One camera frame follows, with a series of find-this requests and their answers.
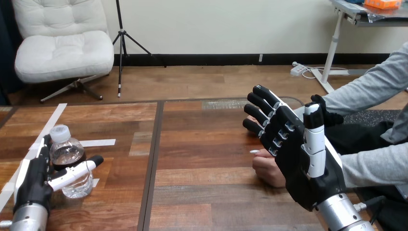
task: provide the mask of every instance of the plastic water bottle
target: plastic water bottle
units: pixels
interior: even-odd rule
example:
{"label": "plastic water bottle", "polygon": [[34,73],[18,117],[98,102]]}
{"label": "plastic water bottle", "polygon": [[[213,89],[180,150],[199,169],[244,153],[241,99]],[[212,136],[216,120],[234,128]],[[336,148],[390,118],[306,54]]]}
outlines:
{"label": "plastic water bottle", "polygon": [[[53,144],[50,150],[52,165],[56,171],[66,167],[75,166],[87,159],[84,147],[81,143],[71,137],[69,128],[66,125],[57,125],[50,131]],[[72,184],[62,188],[68,198],[81,198],[87,196],[92,191],[92,172],[80,177]]]}

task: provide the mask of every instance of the gray sleeve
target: gray sleeve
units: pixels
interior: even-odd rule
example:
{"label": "gray sleeve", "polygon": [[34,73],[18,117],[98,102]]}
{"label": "gray sleeve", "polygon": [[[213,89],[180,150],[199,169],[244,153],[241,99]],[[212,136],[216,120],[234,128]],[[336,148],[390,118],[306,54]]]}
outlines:
{"label": "gray sleeve", "polygon": [[408,183],[408,143],[340,158],[347,188]]}
{"label": "gray sleeve", "polygon": [[368,109],[408,87],[408,42],[365,75],[323,96],[327,111],[340,115]]}

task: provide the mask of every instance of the white bottle cap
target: white bottle cap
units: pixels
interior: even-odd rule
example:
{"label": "white bottle cap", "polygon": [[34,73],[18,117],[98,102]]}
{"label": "white bottle cap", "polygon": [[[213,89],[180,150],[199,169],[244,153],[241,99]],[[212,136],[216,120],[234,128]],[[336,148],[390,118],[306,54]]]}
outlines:
{"label": "white bottle cap", "polygon": [[71,133],[66,125],[57,125],[50,131],[51,139],[55,143],[63,143],[71,138]]}

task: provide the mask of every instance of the black baseboard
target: black baseboard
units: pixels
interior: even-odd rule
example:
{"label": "black baseboard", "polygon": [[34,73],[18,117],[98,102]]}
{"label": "black baseboard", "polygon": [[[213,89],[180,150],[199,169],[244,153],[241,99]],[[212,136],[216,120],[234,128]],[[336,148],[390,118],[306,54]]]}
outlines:
{"label": "black baseboard", "polygon": [[[335,54],[333,64],[379,64],[390,54]],[[309,54],[155,54],[168,66],[228,66],[228,65],[291,65],[325,64],[326,53]],[[115,54],[115,66],[119,66],[119,54]],[[161,66],[160,61],[148,54],[130,54],[123,58],[124,66]]]}

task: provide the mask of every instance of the black glove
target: black glove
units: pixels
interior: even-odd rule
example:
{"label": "black glove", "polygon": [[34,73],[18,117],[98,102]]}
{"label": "black glove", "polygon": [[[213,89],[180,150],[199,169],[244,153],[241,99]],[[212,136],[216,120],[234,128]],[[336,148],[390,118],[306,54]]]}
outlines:
{"label": "black glove", "polygon": [[313,102],[320,104],[321,110],[323,112],[323,119],[324,119],[325,127],[331,127],[334,125],[342,124],[344,122],[343,116],[337,113],[330,113],[326,110],[326,101],[324,101],[324,99],[321,96],[312,95],[310,99]]}
{"label": "black glove", "polygon": [[275,157],[286,179],[286,189],[300,206],[312,211],[317,204],[345,189],[342,169],[328,150],[324,175],[307,177],[310,159],[301,149],[305,126],[286,104],[260,85],[253,88],[248,100],[261,108],[250,104],[244,107],[259,124],[249,119],[242,124],[257,134],[262,145]]}

